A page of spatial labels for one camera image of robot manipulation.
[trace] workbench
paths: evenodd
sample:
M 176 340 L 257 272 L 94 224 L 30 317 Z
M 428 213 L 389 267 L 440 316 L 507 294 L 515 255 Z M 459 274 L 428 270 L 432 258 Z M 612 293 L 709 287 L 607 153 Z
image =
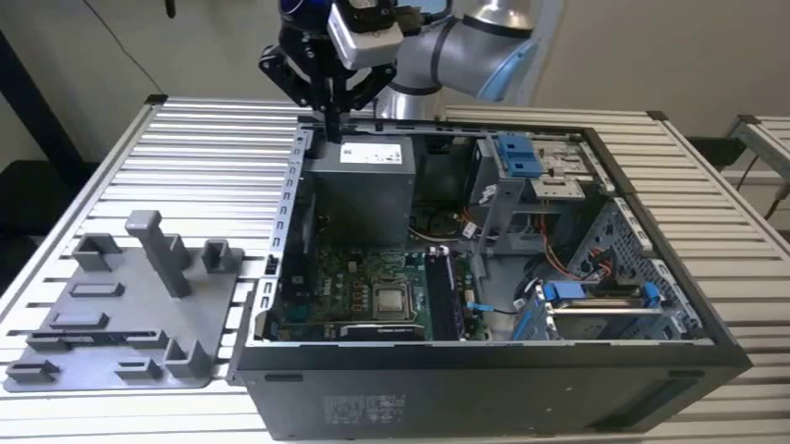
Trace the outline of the workbench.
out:
M 790 117 L 737 116 L 729 137 L 790 180 Z
M 449 120 L 596 130 L 754 362 L 729 385 L 644 436 L 452 442 L 790 442 L 790 246 L 660 113 L 456 105 L 447 111 Z M 69 253 L 77 237 L 105 232 L 120 246 L 134 245 L 124 231 L 134 209 L 156 209 L 162 230 L 180 233 L 188 247 L 220 237 L 244 249 L 213 380 L 184 390 L 0 389 L 0 438 L 102 444 L 270 440 L 244 388 L 222 378 L 241 305 L 262 274 L 288 147 L 304 114 L 293 105 L 237 100 L 169 98 L 142 107 L 0 299 L 0 380 L 25 348 L 25 332 L 41 324 L 74 271 Z

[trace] cable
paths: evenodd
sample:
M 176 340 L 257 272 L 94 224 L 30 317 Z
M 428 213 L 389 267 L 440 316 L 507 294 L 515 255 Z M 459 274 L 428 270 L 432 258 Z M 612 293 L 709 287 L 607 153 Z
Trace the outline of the cable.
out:
M 455 241 L 460 241 L 463 239 L 463 238 L 435 238 L 432 236 L 421 234 L 419 231 L 416 231 L 411 227 L 408 227 L 408 232 L 428 242 L 455 242 Z
M 743 170 L 743 176 L 740 176 L 740 180 L 737 180 L 737 185 L 735 185 L 735 191 L 740 191 L 740 186 L 743 185 L 743 181 L 746 180 L 746 176 L 748 175 L 748 172 L 751 171 L 754 164 L 756 164 L 758 158 L 759 156 L 755 154 L 754 158 L 751 159 L 751 162 L 748 162 L 748 166 Z
M 774 216 L 774 213 L 776 213 L 779 202 L 779 199 L 774 199 L 774 203 L 770 205 L 770 208 L 767 208 L 767 213 L 764 213 L 764 220 L 770 219 L 770 217 Z
M 479 310 L 480 312 L 493 312 L 499 313 L 500 315 L 517 315 L 519 312 L 508 312 L 507 310 L 500 310 L 499 308 L 493 308 L 491 305 L 485 305 L 483 303 L 467 302 L 467 308 L 471 310 Z
M 128 54 L 128 51 L 125 50 L 124 44 L 121 43 L 121 40 L 118 39 L 118 36 L 114 35 L 114 32 L 112 31 L 112 29 L 109 28 L 109 25 L 106 25 L 106 22 L 104 21 L 104 19 L 101 18 L 101 15 L 98 15 L 98 11 L 96 11 L 96 9 L 93 8 L 92 4 L 88 2 L 88 0 L 82 0 L 82 3 L 85 4 L 85 6 L 88 7 L 88 9 L 90 10 L 90 12 L 93 13 L 93 16 L 96 16 L 96 18 L 98 19 L 98 21 L 101 22 L 101 25 L 104 26 L 106 32 L 109 32 L 109 35 L 112 36 L 112 40 L 114 40 L 114 43 L 118 45 L 118 48 L 121 48 L 122 53 L 125 54 L 125 56 L 128 57 L 128 59 L 132 61 L 132 63 L 137 66 L 137 68 L 140 69 L 141 73 L 145 75 L 145 77 L 148 78 L 148 80 L 150 81 L 150 83 L 153 83 L 153 86 L 156 87 L 156 90 L 158 91 L 160 94 L 164 94 L 164 90 L 161 89 L 161 87 L 158 86 L 158 83 L 156 83 L 156 80 L 153 80 L 153 77 L 150 77 L 150 74 L 148 74 L 148 71 L 145 70 L 145 68 L 141 66 L 140 62 L 137 62 L 137 59 Z
M 551 249 L 551 246 L 548 244 L 548 234 L 545 232 L 545 217 L 543 215 L 540 215 L 537 219 L 537 229 L 540 230 L 540 235 L 543 236 L 543 252 L 545 254 L 545 258 L 548 259 L 549 265 L 567 278 L 572 280 L 579 280 L 579 277 L 568 272 L 565 267 L 561 265 L 561 262 L 556 258 L 556 254 L 553 254 L 553 250 Z

